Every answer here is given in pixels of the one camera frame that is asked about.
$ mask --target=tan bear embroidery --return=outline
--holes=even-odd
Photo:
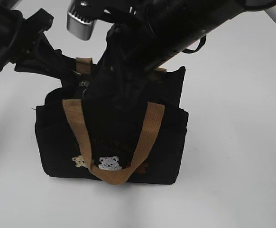
[[[86,165],[85,162],[84,162],[83,157],[82,157],[81,155],[72,158],[72,161],[74,161],[74,162],[76,163],[76,167],[77,167],[77,168],[80,168],[80,167],[88,168],[87,165]]]
[[[131,166],[131,163],[128,162],[126,168],[129,168]],[[137,174],[146,174],[147,173],[147,170],[146,168],[148,167],[148,164],[147,163],[142,163],[136,170],[134,173],[137,173]]]

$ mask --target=bag handle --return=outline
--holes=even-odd
[[[121,185],[125,183],[133,172],[147,159],[158,137],[165,107],[161,104],[149,102],[142,125],[141,135],[134,152],[131,166],[119,171],[101,170],[92,163],[92,147],[82,111],[81,100],[63,100],[63,109],[67,121],[78,141],[81,155],[89,171],[101,180]]]

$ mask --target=embroidered bear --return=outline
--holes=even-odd
[[[80,167],[87,168],[87,165],[85,164],[82,156],[74,157],[74,158],[72,158],[72,161],[74,161],[76,163],[77,168],[80,168]]]
[[[119,165],[119,157],[100,157],[99,161],[101,164],[99,164],[99,169],[101,170],[109,170],[109,171],[116,171],[116,170],[122,170],[122,167]]]

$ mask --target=black fabric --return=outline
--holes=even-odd
[[[187,48],[186,48],[186,49],[183,50],[182,52],[187,53],[187,54],[195,53],[195,52],[199,51],[199,50],[205,45],[205,42],[206,42],[206,36],[204,36],[204,37],[202,37],[202,38],[200,39],[199,45],[198,45],[198,47],[196,48],[196,50],[190,50],[190,49],[187,49]]]
[[[173,184],[176,181],[188,121],[188,113],[178,107],[184,74],[185,69],[181,68],[168,73],[160,84],[149,83],[139,104],[131,110],[116,109],[109,97],[82,101],[95,165],[101,164],[101,157],[118,156],[122,168],[130,166],[147,101],[151,101],[164,104],[165,114],[149,157],[128,182]],[[62,106],[62,99],[71,99],[72,94],[72,90],[57,89],[47,96],[44,106],[37,107],[36,136],[42,166],[51,177],[99,180],[87,168],[76,167],[73,160],[80,156],[80,150]]]

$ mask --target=white surface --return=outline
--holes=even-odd
[[[72,57],[105,48],[109,25],[81,42],[65,28],[69,0],[23,1],[25,16],[55,16],[46,34]],[[59,86],[45,76],[0,74],[0,228],[276,228],[276,24],[245,13],[208,37],[203,50],[165,67],[190,68],[181,107],[190,113],[178,181],[173,186],[110,186],[55,179],[41,168],[36,105]]]

